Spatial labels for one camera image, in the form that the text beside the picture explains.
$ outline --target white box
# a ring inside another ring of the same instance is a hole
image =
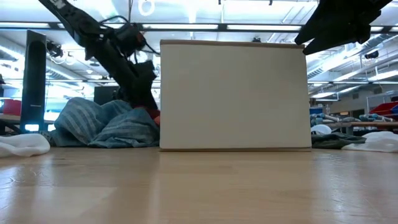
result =
[[[311,147],[302,46],[160,45],[162,149]]]

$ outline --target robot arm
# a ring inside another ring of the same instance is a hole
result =
[[[132,106],[157,109],[150,92],[155,78],[152,62],[133,64],[127,58],[146,45],[137,25],[106,27],[67,0],[39,0],[65,26],[75,42],[85,48],[119,84]]]
[[[381,9],[391,1],[320,0],[295,42],[303,44],[313,39],[303,51],[305,55],[348,43],[363,44],[370,38],[370,23],[381,15]]]

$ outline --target wooden floor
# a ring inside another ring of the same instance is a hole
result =
[[[398,223],[398,155],[52,149],[0,159],[0,223]]]

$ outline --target dark green cloth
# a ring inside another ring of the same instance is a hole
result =
[[[343,133],[313,134],[311,135],[314,149],[341,149],[349,144],[363,144],[366,138]]]

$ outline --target blue striped cloth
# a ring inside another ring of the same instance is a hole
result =
[[[122,100],[102,106],[72,98],[54,122],[50,137],[57,147],[152,147],[160,131],[145,109],[132,109]]]

